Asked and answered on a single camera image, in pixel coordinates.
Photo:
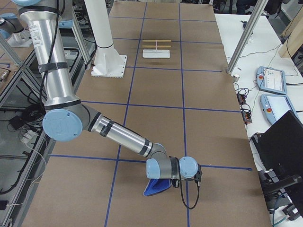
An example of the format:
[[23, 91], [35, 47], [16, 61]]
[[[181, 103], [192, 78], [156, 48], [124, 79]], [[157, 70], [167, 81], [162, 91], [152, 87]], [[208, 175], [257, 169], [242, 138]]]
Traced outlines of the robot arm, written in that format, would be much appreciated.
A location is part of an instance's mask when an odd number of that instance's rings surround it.
[[18, 17], [13, 13], [0, 15], [0, 35], [4, 39], [12, 36], [18, 44], [22, 44], [30, 39], [30, 34], [24, 29]]
[[202, 171], [192, 157], [169, 157], [165, 148], [136, 132], [106, 118], [101, 112], [85, 106], [75, 95], [59, 21], [68, 15], [69, 0], [17, 0], [20, 17], [26, 21], [34, 42], [38, 69], [46, 90], [44, 104], [45, 133], [57, 141], [70, 141], [82, 131], [97, 132], [123, 147], [146, 157], [146, 175], [149, 179], [187, 180], [200, 183]]

